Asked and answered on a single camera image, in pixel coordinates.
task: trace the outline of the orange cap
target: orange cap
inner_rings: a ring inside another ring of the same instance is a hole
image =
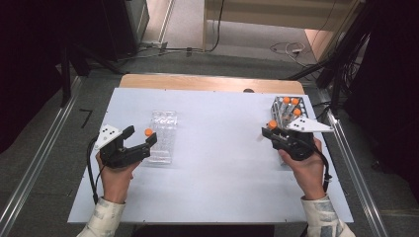
[[[300,109],[295,109],[293,110],[293,114],[297,117],[299,117],[301,115],[301,110]]]
[[[275,120],[270,120],[268,122],[268,129],[274,129],[277,126],[278,126],[278,124],[277,124],[277,122]]]
[[[283,103],[288,104],[290,102],[290,97],[284,97]]]
[[[153,134],[153,130],[152,130],[151,128],[147,128],[147,129],[144,131],[144,134],[145,134],[146,136],[150,136],[151,134]]]
[[[298,103],[299,103],[299,99],[297,98],[293,98],[291,101],[291,104],[293,104],[294,106],[298,105]]]

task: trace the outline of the human hand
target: human hand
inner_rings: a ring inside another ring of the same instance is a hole
[[[104,199],[113,203],[125,203],[129,183],[133,178],[132,172],[141,162],[138,161],[124,168],[112,169],[104,167],[99,152],[96,154],[96,160],[99,169],[103,169],[101,179],[104,187]]]
[[[321,142],[314,138],[317,149],[321,151]],[[324,164],[320,156],[314,152],[310,157],[302,161],[295,161],[285,150],[278,151],[284,162],[291,167],[296,182],[304,192],[308,200],[321,199],[326,196],[323,191],[323,168]]]

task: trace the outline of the person's left hand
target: person's left hand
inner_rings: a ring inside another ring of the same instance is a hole
[[[125,203],[129,183],[133,178],[132,172],[141,162],[138,161],[124,168],[111,169],[107,166],[104,167],[99,152],[96,154],[96,160],[99,169],[102,170],[103,168],[101,178],[104,187],[104,199],[113,203]]]

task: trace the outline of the white sleeve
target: white sleeve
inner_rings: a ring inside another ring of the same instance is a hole
[[[89,222],[77,237],[113,237],[120,225],[125,204],[116,204],[99,198]]]
[[[339,219],[329,196],[317,200],[301,199],[307,218],[307,236],[353,237],[354,233],[345,222]]]

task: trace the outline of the plastic container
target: plastic container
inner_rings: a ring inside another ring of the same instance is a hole
[[[150,128],[157,133],[157,143],[150,149],[151,163],[170,164],[175,145],[177,114],[172,111],[153,111]]]

